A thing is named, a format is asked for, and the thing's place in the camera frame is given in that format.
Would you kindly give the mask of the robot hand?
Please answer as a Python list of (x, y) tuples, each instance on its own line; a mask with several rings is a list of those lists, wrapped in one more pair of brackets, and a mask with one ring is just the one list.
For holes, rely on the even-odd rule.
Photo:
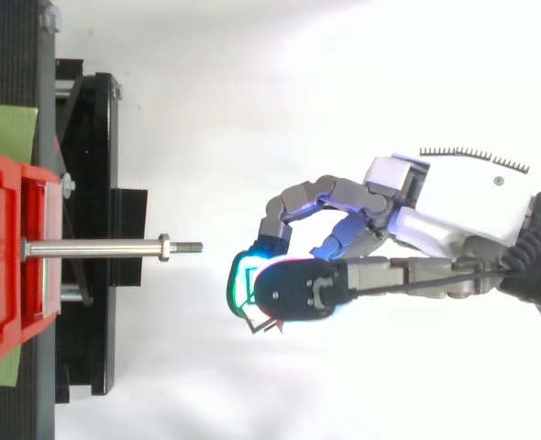
[(362, 181), (330, 175), (266, 206), (231, 265), (226, 302), (258, 331), (317, 321), (359, 298), (465, 299), (508, 274), (501, 255), (533, 205), (526, 166), (465, 148), (393, 154)]

